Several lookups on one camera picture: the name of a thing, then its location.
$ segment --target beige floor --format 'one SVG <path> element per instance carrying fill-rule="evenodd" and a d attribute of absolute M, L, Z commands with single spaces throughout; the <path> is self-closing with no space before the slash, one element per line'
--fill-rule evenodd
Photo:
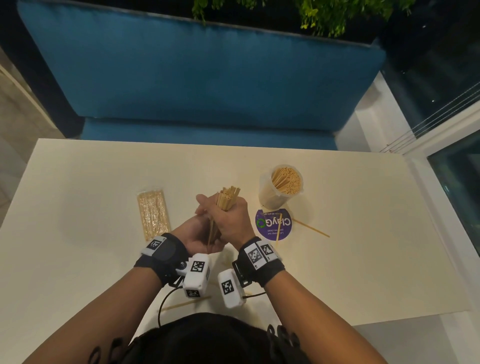
<path fill-rule="evenodd" d="M 31 92 L 0 50 L 0 226 L 39 138 L 63 138 L 20 90 Z"/>

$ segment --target planter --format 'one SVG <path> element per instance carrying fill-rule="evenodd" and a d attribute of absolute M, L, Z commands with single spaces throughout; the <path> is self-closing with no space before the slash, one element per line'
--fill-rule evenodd
<path fill-rule="evenodd" d="M 193 18 L 193 0 L 90 0 L 91 4 L 107 5 L 129 10 Z M 235 1 L 226 1 L 220 10 L 207 7 L 205 19 L 209 22 L 241 25 L 310 36 L 311 29 L 301 29 L 300 14 L 292 0 L 271 0 L 267 6 L 249 10 Z M 371 44 L 385 25 L 380 16 L 358 16 L 347 21 L 346 32 L 338 39 Z"/>

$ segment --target purple circular sign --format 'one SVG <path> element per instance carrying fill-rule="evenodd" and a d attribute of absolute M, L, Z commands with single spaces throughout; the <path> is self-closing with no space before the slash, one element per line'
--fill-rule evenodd
<path fill-rule="evenodd" d="M 281 208 L 277 211 L 263 212 L 258 210 L 255 215 L 255 225 L 258 232 L 268 240 L 276 241 L 276 235 L 278 233 L 278 227 L 280 225 L 280 234 L 278 240 L 282 240 L 290 234 L 292 231 L 292 218 L 287 210 Z"/>

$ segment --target black cable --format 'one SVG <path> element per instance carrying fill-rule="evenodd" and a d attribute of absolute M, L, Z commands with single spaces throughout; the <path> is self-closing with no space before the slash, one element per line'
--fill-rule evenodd
<path fill-rule="evenodd" d="M 266 292 L 257 293 L 257 294 L 252 294 L 251 296 L 243 296 L 242 298 L 250 298 L 250 297 L 261 296 L 262 294 L 265 294 L 265 293 L 266 293 Z"/>
<path fill-rule="evenodd" d="M 174 288 L 172 289 L 170 292 L 167 293 L 167 295 L 165 296 L 165 298 L 163 299 L 162 301 L 162 304 L 160 305 L 160 308 L 158 310 L 158 318 L 157 318 L 157 321 L 158 321 L 158 327 L 160 327 L 160 312 L 162 312 L 162 306 L 163 304 L 165 303 L 165 300 L 167 299 L 168 296 L 170 296 L 173 292 L 175 292 L 176 290 L 179 290 L 180 288 L 183 288 L 183 286 L 180 286 L 180 287 L 177 287 L 177 288 Z"/>

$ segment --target bundle of wooden skewers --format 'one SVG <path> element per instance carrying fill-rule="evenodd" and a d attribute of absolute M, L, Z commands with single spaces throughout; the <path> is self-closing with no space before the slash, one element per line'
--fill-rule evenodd
<path fill-rule="evenodd" d="M 277 168 L 272 173 L 272 183 L 283 194 L 297 194 L 301 189 L 300 176 L 290 167 Z"/>
<path fill-rule="evenodd" d="M 240 193 L 240 188 L 231 186 L 230 188 L 223 188 L 216 195 L 216 205 L 221 208 L 223 211 L 228 211 L 237 201 L 237 197 Z M 214 244 L 215 240 L 220 237 L 220 230 L 215 221 L 210 217 L 210 233 L 208 234 L 208 245 L 207 249 L 210 247 L 210 244 Z"/>

